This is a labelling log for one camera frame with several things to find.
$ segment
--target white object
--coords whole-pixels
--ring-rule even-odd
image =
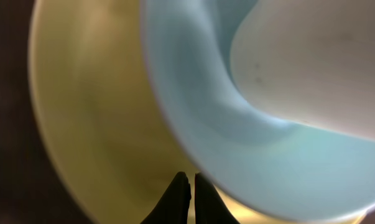
[[[375,0],[259,1],[231,70],[257,109],[375,140]]]
[[[233,85],[225,37],[244,2],[142,5],[152,87],[185,152],[221,190],[272,217],[335,222],[374,209],[375,142],[261,113]]]

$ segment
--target black object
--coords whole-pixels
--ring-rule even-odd
[[[190,199],[186,173],[179,172],[142,224],[186,224]],[[238,224],[214,186],[202,174],[195,176],[195,223]]]

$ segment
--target beige plate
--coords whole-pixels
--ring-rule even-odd
[[[32,23],[34,109],[60,178],[97,223],[139,223],[176,172],[197,171],[152,96],[139,1],[38,0]],[[223,198],[241,223],[281,223]]]

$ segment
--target light blue bowl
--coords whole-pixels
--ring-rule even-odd
[[[142,1],[142,41],[158,102],[191,160],[267,215],[343,220],[375,207],[375,142],[270,117],[229,72],[232,38],[256,0]]]

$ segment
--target dark surface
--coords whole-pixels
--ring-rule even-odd
[[[32,6],[0,0],[0,224],[90,223],[56,176],[34,120],[27,76]],[[375,224],[375,213],[363,223]]]

